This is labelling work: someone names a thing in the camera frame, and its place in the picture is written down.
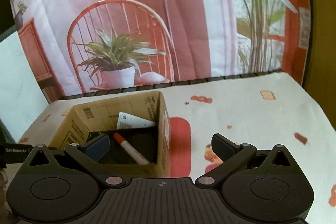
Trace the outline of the printed living room backdrop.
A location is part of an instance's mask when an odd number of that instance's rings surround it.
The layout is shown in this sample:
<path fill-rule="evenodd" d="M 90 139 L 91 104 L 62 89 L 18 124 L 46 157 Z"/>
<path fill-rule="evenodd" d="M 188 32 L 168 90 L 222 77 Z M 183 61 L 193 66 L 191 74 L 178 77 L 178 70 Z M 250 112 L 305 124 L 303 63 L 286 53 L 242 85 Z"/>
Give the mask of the printed living room backdrop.
<path fill-rule="evenodd" d="M 310 0 L 10 0 L 38 85 L 62 96 L 282 70 L 303 82 Z"/>

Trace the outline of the red capped white marker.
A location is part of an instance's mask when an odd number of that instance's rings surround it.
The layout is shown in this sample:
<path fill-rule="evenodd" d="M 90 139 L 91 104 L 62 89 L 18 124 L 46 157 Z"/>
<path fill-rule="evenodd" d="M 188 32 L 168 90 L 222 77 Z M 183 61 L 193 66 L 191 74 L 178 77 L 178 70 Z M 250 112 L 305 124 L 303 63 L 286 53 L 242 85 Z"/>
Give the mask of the red capped white marker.
<path fill-rule="evenodd" d="M 119 133 L 114 133 L 115 141 L 127 152 L 127 154 L 139 165 L 147 165 L 150 162 L 142 156 L 124 137 Z"/>

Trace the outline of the cartoon printed table mat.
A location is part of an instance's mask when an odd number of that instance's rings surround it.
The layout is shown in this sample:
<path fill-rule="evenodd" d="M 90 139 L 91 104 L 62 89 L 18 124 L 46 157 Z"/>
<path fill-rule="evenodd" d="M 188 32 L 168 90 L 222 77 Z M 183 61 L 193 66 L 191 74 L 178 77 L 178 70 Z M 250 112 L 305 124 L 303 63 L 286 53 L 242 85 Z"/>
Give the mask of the cartoon printed table mat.
<path fill-rule="evenodd" d="M 314 190 L 308 223 L 335 223 L 335 129 L 290 75 L 277 72 L 158 87 L 171 126 L 171 175 L 197 178 L 214 167 L 206 145 L 220 133 L 258 149 L 283 144 Z"/>

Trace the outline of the white printed card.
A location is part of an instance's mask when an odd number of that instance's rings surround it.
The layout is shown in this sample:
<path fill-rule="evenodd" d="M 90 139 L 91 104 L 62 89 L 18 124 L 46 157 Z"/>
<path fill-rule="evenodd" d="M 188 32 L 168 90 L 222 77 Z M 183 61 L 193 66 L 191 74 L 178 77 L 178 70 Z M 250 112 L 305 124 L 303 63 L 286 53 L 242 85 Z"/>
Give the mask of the white printed card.
<path fill-rule="evenodd" d="M 117 129 L 133 129 L 133 128 L 147 128 L 155 126 L 155 122 L 149 121 L 147 119 L 143 119 L 137 117 L 135 115 L 131 115 L 125 112 L 119 112 L 118 121 L 117 121 Z"/>

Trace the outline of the brown SF cardboard box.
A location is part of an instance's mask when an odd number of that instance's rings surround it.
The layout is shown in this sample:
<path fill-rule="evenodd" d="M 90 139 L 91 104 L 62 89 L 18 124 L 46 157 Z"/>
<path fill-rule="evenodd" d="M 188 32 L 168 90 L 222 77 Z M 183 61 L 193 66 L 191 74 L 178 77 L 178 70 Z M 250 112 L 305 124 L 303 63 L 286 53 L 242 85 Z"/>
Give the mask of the brown SF cardboard box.
<path fill-rule="evenodd" d="M 147 165 L 101 164 L 116 175 L 125 177 L 169 177 L 170 122 L 161 92 L 145 92 L 75 105 L 69 109 L 54 133 L 49 147 L 64 149 L 71 143 L 84 145 L 90 133 L 118 130 L 119 112 L 155 122 L 158 129 L 157 162 Z"/>

